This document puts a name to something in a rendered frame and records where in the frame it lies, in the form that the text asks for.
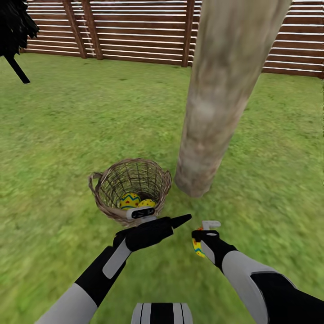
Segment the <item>wicker basket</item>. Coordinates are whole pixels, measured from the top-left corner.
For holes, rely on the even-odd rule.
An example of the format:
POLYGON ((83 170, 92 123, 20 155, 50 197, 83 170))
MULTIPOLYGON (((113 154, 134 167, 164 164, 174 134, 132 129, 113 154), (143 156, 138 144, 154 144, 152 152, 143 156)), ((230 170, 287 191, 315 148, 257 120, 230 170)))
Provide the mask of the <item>wicker basket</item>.
MULTIPOLYGON (((95 201, 97 203, 97 206, 100 208, 101 210, 101 213, 106 215, 108 218, 112 218, 114 219, 116 222, 118 222, 121 226, 123 226, 125 229, 128 229, 128 228, 132 228, 132 227, 138 227, 139 225, 142 224, 142 221, 141 221, 141 218, 136 218, 136 219, 132 219, 132 220, 129 220, 127 217, 126 217, 126 213, 127 213, 127 210, 125 209, 121 209, 120 207, 117 207, 117 203, 118 201, 116 202, 116 204, 114 204, 114 198, 113 199, 110 199, 110 196, 112 195, 113 196, 113 193, 115 192, 115 186, 117 186, 117 188, 119 188, 119 186, 117 184, 115 185, 112 185, 112 182, 109 182, 109 176, 107 175, 111 170, 114 170, 115 171, 115 174, 116 174, 116 178, 115 177, 112 177, 113 181, 116 183, 117 180, 121 178, 121 176, 124 176, 125 174, 121 174, 121 175, 118 175, 117 174, 117 171, 115 170, 115 168, 117 166, 121 166, 123 163, 132 163, 132 162, 136 162, 138 163, 138 161, 142 161, 141 163, 146 163, 145 166, 146 166, 146 170, 148 171, 149 170, 149 165, 148 163, 150 163, 151 165, 154 165, 156 166, 156 170, 155 170, 155 173, 156 173, 156 178, 155 178, 155 182, 152 182, 153 184, 155 184, 155 188, 153 188, 153 191, 154 191, 154 196, 149 194, 149 193, 145 193, 145 192, 142 192, 141 191, 141 187, 140 186, 140 191, 141 192, 136 192, 135 194, 137 195, 140 195, 140 196, 143 196, 143 199, 146 199, 148 197, 152 198, 153 200, 157 200, 157 204, 154 205, 154 209, 155 209, 155 213, 153 215, 150 215, 150 216, 155 216, 156 219, 158 219, 161 215, 161 211, 162 211, 162 208, 164 206, 164 202, 166 200, 166 195, 168 195, 168 192, 169 190, 171 189, 171 183, 172 183, 172 178, 171 178, 171 171, 164 171, 155 161, 152 161, 152 160, 145 160, 143 158, 127 158, 125 160, 121 160, 119 162, 116 162, 114 163, 110 168, 108 168, 107 170, 105 170, 103 173, 102 172, 95 172, 94 174, 90 175, 89 176, 89 188, 95 193, 94 196, 95 196, 95 201), (92 180, 93 179, 99 179, 99 182, 98 184, 95 186, 95 189, 92 188, 92 180), (161 187, 159 187, 160 191, 157 193, 156 192, 156 185, 157 185, 157 178, 158 180, 160 181, 161 183, 161 187), (102 183, 105 185, 105 182, 108 181, 109 182, 109 185, 111 186, 111 190, 112 190, 112 193, 110 193, 110 196, 108 196, 108 191, 104 191, 104 189, 102 189, 101 185, 102 183), (115 208, 113 207, 108 207, 106 204, 104 204, 104 202, 101 200, 100 198, 100 195, 99 195, 99 190, 103 191, 103 193, 109 198, 109 202, 110 200, 112 201, 112 203, 115 205, 115 208)), ((128 176, 129 176, 129 170, 126 169, 128 176)), ((129 176, 129 180, 131 180, 130 176, 129 176)), ((115 192, 116 193, 116 192, 115 192)), ((116 193, 116 195, 118 196, 118 194, 116 193)))

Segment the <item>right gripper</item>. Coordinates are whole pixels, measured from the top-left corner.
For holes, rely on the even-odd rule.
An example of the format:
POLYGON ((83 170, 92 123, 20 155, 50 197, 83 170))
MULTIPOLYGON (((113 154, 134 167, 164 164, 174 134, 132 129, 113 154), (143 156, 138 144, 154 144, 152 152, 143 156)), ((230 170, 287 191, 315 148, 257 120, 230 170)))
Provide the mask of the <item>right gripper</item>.
POLYGON ((214 232, 218 236, 218 232, 216 230, 209 230, 209 231, 195 230, 194 232, 192 232, 192 238, 195 239, 197 243, 199 243, 203 237, 202 235, 204 233, 209 233, 209 232, 214 232))

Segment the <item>robot trunk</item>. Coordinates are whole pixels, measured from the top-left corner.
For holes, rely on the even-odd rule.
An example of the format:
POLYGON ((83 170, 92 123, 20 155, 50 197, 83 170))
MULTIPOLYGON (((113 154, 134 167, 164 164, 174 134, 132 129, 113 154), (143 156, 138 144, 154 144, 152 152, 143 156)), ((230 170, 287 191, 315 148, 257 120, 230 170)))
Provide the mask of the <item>robot trunk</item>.
POLYGON ((193 324, 187 303, 137 303, 131 324, 193 324))

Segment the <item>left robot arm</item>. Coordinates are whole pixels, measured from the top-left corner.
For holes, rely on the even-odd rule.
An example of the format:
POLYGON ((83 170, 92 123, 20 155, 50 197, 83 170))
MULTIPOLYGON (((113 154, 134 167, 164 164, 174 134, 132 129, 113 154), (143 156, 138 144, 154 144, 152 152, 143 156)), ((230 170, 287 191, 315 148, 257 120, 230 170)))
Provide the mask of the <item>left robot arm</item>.
POLYGON ((113 246, 107 246, 83 274, 34 324, 89 324, 98 307, 126 265, 132 252, 158 244, 192 218, 191 214, 156 219, 150 206, 131 208, 129 220, 141 218, 138 227, 116 233, 113 246))

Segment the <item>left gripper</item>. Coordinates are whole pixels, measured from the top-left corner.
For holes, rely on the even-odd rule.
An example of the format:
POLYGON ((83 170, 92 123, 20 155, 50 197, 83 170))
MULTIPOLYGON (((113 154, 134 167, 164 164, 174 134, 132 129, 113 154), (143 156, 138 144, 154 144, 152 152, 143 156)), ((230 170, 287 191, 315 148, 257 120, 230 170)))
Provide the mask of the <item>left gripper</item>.
POLYGON ((191 218, 191 214, 174 217, 172 219, 166 216, 142 223, 136 227, 133 233, 134 242, 140 249, 158 244, 162 239, 174 234, 172 226, 176 229, 191 218))

